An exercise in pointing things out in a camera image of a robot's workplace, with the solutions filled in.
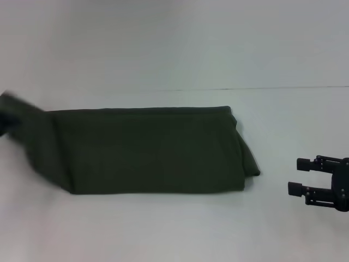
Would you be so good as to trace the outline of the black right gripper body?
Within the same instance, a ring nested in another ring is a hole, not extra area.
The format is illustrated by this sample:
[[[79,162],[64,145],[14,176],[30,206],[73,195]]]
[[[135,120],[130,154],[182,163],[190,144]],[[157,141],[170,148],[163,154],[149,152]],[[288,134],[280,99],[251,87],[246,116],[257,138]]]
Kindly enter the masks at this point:
[[[336,210],[348,212],[348,158],[330,161],[333,162],[330,200]]]

